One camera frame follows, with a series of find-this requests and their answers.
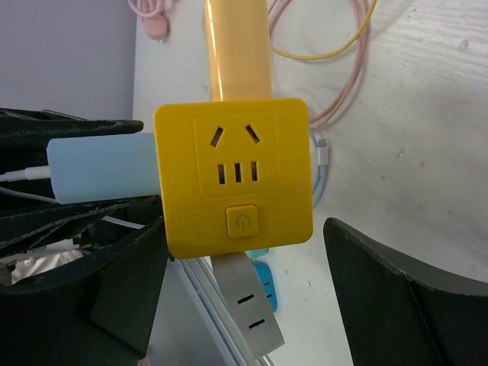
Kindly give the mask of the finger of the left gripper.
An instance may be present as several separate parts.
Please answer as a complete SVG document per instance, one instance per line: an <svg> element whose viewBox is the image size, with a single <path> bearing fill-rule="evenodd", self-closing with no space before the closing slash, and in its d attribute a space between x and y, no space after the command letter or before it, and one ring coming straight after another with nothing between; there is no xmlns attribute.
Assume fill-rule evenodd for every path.
<svg viewBox="0 0 488 366"><path fill-rule="evenodd" d="M104 217L146 224L159 216L157 197L54 204L1 197L1 249L29 250L72 239Z"/></svg>
<svg viewBox="0 0 488 366"><path fill-rule="evenodd" d="M55 111L1 109L2 147L45 147L56 138L138 133L140 120L87 120Z"/></svg>

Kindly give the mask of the yellow cube socket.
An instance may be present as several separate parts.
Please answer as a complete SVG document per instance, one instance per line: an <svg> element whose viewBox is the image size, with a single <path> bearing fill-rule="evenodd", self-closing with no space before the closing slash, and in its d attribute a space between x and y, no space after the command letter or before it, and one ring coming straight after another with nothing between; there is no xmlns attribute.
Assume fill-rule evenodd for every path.
<svg viewBox="0 0 488 366"><path fill-rule="evenodd" d="M167 104L153 122L173 256L286 246L312 236L308 110L302 100Z"/></svg>

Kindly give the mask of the orange yellow charger plug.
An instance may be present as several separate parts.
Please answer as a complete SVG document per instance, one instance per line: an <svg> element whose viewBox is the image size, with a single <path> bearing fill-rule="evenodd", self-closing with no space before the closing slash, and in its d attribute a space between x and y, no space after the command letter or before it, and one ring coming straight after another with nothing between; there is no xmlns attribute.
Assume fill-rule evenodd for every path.
<svg viewBox="0 0 488 366"><path fill-rule="evenodd" d="M203 18L211 100L271 98L268 3L206 1Z"/></svg>

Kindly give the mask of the blue plug adapter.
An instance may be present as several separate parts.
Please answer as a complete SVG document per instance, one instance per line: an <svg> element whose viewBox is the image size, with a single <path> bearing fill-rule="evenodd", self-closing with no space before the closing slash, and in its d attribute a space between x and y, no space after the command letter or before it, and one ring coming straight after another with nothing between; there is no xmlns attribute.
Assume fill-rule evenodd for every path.
<svg viewBox="0 0 488 366"><path fill-rule="evenodd" d="M264 262L253 262L258 279L262 284L265 295L274 313L278 311L278 295L271 268Z"/></svg>

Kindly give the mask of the light blue charger plug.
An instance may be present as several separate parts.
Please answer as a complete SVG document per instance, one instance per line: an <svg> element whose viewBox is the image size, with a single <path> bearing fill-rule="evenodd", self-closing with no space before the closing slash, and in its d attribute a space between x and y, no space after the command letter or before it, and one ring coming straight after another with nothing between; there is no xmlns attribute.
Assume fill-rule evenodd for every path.
<svg viewBox="0 0 488 366"><path fill-rule="evenodd" d="M47 161L53 193L61 204L160 193L151 133L52 139Z"/></svg>

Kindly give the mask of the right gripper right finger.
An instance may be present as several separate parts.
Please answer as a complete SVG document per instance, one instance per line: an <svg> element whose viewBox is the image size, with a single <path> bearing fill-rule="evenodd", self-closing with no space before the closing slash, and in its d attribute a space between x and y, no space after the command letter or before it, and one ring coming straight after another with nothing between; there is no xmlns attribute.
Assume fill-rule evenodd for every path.
<svg viewBox="0 0 488 366"><path fill-rule="evenodd" d="M487 284L422 262L336 218L326 255L355 365L485 365Z"/></svg>

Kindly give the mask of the teal plug adapter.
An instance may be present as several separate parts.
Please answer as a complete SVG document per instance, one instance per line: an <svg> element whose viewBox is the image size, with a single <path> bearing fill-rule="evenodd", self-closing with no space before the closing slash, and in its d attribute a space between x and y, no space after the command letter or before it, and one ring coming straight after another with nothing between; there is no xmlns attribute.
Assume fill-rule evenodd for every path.
<svg viewBox="0 0 488 366"><path fill-rule="evenodd" d="M254 250L246 251L246 254L250 259L262 257L267 253L268 253L268 249L254 249Z"/></svg>

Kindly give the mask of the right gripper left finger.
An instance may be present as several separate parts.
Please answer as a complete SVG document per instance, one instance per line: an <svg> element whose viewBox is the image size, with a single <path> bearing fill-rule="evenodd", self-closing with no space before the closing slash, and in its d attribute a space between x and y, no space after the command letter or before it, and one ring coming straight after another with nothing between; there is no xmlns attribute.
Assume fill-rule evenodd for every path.
<svg viewBox="0 0 488 366"><path fill-rule="evenodd" d="M168 260L164 220L1 288L3 365L136 365Z"/></svg>

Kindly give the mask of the white plug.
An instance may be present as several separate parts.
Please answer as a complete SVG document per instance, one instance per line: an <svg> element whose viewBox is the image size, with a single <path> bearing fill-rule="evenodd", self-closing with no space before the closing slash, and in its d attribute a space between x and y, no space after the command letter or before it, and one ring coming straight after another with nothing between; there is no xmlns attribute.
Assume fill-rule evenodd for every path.
<svg viewBox="0 0 488 366"><path fill-rule="evenodd" d="M250 354L260 358L284 345L265 290L247 254L214 255L210 261L226 307Z"/></svg>

